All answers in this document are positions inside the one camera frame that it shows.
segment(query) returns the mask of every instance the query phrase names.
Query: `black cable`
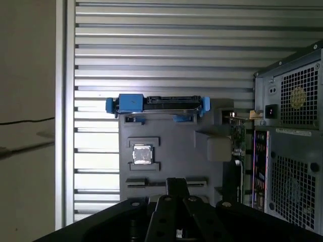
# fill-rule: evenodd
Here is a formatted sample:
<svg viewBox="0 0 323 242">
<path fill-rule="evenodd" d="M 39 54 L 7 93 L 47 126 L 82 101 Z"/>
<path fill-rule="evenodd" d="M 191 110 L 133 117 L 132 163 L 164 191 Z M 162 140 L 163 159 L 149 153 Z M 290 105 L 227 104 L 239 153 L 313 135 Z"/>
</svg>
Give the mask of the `black cable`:
<svg viewBox="0 0 323 242">
<path fill-rule="evenodd" d="M 55 119 L 55 117 L 49 117 L 49 118 L 37 119 L 37 120 L 27 119 L 27 120 L 13 121 L 13 122 L 7 122 L 7 123 L 0 123 L 0 125 L 15 125 L 15 124 L 21 124 L 21 123 L 40 123 L 40 122 L 45 122 L 53 119 Z"/>
</svg>

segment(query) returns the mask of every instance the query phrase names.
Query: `white wall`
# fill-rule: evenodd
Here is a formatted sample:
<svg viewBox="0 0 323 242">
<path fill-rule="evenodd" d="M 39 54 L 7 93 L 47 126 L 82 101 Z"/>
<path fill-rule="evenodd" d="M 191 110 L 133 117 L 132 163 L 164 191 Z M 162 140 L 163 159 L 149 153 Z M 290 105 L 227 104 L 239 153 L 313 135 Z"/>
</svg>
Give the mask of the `white wall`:
<svg viewBox="0 0 323 242">
<path fill-rule="evenodd" d="M 3 1 L 0 122 L 55 113 L 55 0 Z M 48 141 L 41 124 L 0 126 L 0 146 Z M 54 147 L 0 160 L 0 241 L 31 241 L 55 228 Z"/>
</svg>

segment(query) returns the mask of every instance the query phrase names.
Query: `circuit board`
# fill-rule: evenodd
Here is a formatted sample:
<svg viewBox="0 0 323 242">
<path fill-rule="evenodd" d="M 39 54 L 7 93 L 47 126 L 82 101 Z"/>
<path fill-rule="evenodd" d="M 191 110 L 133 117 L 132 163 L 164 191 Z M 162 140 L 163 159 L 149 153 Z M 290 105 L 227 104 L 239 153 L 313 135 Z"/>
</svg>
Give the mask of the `circuit board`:
<svg viewBox="0 0 323 242">
<path fill-rule="evenodd" d="M 236 176 L 240 178 L 237 184 L 237 202 L 244 203 L 244 176 L 245 176 L 245 154 L 246 154 L 246 125 L 239 119 L 230 120 L 232 156 L 237 165 Z"/>
<path fill-rule="evenodd" d="M 256 131 L 254 139 L 255 158 L 253 164 L 252 207 L 263 212 L 265 195 L 267 133 L 265 131 Z"/>
</svg>

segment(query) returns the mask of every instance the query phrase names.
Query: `computer tower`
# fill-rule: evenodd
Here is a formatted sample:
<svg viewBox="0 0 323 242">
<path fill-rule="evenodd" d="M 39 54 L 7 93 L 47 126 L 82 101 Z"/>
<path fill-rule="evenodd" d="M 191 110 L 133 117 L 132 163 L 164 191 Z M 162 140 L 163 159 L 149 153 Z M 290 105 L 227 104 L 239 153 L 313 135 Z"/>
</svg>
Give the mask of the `computer tower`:
<svg viewBox="0 0 323 242">
<path fill-rule="evenodd" d="M 253 205 L 323 234 L 323 41 L 255 73 Z"/>
</svg>

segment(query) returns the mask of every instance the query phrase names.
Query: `ventilation grille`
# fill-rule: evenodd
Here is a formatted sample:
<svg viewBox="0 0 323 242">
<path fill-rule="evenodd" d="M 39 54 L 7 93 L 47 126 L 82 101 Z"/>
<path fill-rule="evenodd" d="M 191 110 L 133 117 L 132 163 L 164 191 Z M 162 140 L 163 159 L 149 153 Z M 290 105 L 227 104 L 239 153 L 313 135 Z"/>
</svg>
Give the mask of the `ventilation grille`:
<svg viewBox="0 0 323 242">
<path fill-rule="evenodd" d="M 313 125 L 317 120 L 316 67 L 284 76 L 281 86 L 281 122 L 286 125 Z"/>
<path fill-rule="evenodd" d="M 272 201 L 288 222 L 314 230 L 315 177 L 307 164 L 278 156 L 273 163 Z"/>
</svg>

